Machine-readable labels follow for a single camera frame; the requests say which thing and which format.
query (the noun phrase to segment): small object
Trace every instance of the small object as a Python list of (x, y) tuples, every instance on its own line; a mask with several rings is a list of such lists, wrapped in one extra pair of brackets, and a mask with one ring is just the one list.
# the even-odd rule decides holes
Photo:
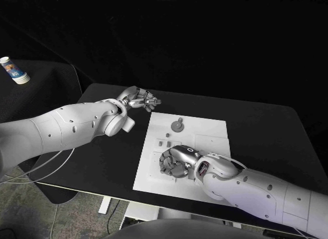
[(181, 118), (178, 118), (178, 121), (174, 121), (172, 123), (171, 123), (171, 129), (172, 129), (172, 131), (174, 132), (181, 132), (182, 131), (182, 129), (184, 129), (184, 125), (182, 125), (182, 119)]
[(28, 75), (23, 72), (15, 64), (11, 62), (10, 58), (5, 56), (0, 58), (0, 65), (5, 69), (11, 79), (17, 84), (24, 84), (28, 81)]

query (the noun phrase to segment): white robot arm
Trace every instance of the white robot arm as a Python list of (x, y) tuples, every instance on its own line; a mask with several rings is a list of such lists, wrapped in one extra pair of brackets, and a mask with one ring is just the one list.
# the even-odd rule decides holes
[(176, 178), (194, 170), (194, 182), (215, 200), (270, 222), (328, 239), (328, 196), (274, 176), (247, 169), (235, 160), (178, 145), (159, 157), (159, 170)]
[(0, 123), (0, 178), (28, 158), (76, 148), (120, 129), (129, 132), (135, 122), (126, 111), (142, 107), (149, 112), (159, 103), (132, 86), (116, 99), (61, 106), (34, 118)]

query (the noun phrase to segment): dark background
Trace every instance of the dark background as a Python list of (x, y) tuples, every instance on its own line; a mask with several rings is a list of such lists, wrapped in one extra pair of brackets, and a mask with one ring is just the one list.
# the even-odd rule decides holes
[(4, 0), (5, 55), (71, 64), (81, 90), (135, 85), (291, 107), (328, 174), (328, 1)]

